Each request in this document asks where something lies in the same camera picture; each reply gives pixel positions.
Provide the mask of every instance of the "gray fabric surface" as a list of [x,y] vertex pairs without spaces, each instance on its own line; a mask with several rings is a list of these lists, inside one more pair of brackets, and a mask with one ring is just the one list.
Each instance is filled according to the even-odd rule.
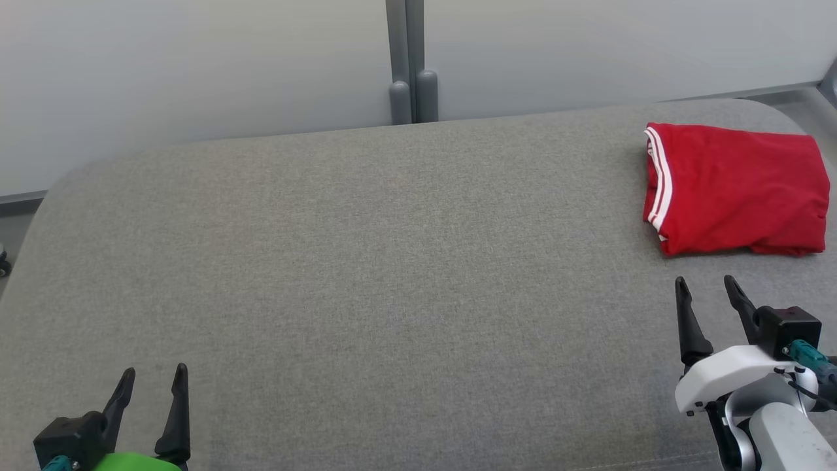
[[[137,383],[151,453],[188,364],[192,469],[718,469],[677,413],[673,283],[717,349],[722,277],[834,347],[837,231],[805,258],[665,259],[649,121],[799,132],[707,100],[206,142],[91,164],[44,201],[0,303],[0,456]],[[837,421],[822,415],[824,435]]]

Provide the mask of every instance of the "white panel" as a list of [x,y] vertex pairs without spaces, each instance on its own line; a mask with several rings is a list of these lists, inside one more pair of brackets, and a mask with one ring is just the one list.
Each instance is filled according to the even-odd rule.
[[143,148],[389,124],[383,0],[0,0],[0,195]]
[[834,0],[425,0],[439,119],[821,80]]

